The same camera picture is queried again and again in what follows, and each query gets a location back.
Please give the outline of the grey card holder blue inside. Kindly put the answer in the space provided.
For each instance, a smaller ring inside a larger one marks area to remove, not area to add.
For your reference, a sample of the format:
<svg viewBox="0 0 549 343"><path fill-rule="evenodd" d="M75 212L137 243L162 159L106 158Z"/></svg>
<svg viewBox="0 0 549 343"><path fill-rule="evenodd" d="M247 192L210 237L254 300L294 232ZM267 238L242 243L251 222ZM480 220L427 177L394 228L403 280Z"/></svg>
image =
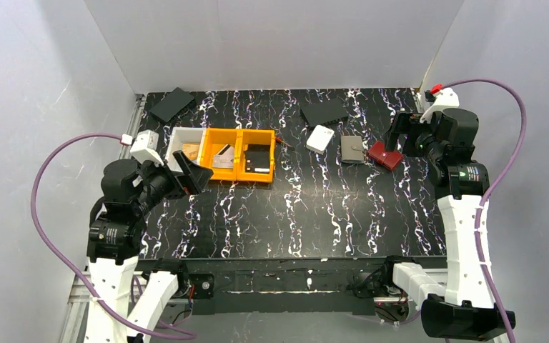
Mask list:
<svg viewBox="0 0 549 343"><path fill-rule="evenodd" d="M364 148L361 136L344 135L340 141L341 161L345 164L363 164Z"/></svg>

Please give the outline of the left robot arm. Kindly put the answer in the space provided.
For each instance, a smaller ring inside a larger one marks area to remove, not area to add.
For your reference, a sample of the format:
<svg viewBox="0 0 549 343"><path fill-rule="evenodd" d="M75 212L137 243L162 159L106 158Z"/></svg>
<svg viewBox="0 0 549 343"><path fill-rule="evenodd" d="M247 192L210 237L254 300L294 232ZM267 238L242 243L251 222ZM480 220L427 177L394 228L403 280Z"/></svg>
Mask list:
<svg viewBox="0 0 549 343"><path fill-rule="evenodd" d="M149 342L168 301L192 289L185 263L159 262L147 275L138 297L132 295L146 216L165 199L201 194L213 175L182 151L179 165L120 159L104 168L104 211L89 226L87 256L91 304L85 342Z"/></svg>

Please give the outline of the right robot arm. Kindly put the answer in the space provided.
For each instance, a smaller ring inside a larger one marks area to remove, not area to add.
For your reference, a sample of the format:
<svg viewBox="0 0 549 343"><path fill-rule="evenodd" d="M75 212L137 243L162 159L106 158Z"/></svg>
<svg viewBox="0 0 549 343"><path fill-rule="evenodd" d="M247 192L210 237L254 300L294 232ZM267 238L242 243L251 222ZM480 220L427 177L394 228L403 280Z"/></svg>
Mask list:
<svg viewBox="0 0 549 343"><path fill-rule="evenodd" d="M509 342L515 314L493 289L485 226L489 174L473 159L479 120L459 108L430 116L399 113L392 121L386 150L399 136L405 156L422 157L435 188L447 247L447 280L434 280L409 257L388 257L379 282L415 303L429 337L476 342Z"/></svg>

